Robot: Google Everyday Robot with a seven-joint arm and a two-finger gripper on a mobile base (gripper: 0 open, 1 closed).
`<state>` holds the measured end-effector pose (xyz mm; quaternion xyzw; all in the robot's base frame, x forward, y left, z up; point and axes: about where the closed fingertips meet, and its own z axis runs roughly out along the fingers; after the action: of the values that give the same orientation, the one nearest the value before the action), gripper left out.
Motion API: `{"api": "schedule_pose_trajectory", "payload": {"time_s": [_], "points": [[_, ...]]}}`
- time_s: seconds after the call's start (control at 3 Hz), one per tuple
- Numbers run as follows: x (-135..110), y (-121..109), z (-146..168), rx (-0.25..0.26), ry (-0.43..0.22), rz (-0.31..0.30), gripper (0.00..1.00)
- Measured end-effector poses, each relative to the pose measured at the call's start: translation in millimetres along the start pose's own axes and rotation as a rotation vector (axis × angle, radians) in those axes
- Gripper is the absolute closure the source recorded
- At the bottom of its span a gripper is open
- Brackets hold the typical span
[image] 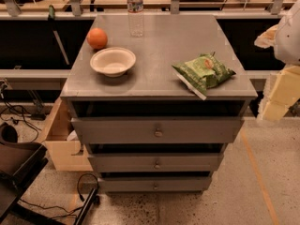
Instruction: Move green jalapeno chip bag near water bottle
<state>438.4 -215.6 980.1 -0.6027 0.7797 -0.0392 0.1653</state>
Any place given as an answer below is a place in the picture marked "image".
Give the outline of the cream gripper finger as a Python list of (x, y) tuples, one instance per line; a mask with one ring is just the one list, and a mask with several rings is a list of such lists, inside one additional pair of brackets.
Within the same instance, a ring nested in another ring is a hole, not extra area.
[(254, 41), (254, 45), (263, 49), (275, 46), (275, 37), (278, 30), (278, 25), (273, 25), (257, 36)]
[(286, 65), (284, 69), (272, 72), (266, 79), (262, 93), (258, 119), (279, 121), (300, 99), (300, 66)]

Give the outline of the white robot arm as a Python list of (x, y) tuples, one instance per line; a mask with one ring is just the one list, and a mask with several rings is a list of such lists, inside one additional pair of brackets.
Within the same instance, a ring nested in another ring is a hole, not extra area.
[(278, 24), (257, 36), (254, 45), (274, 49), (277, 60), (285, 64), (263, 91), (259, 117), (280, 120), (300, 99), (300, 0), (297, 0)]

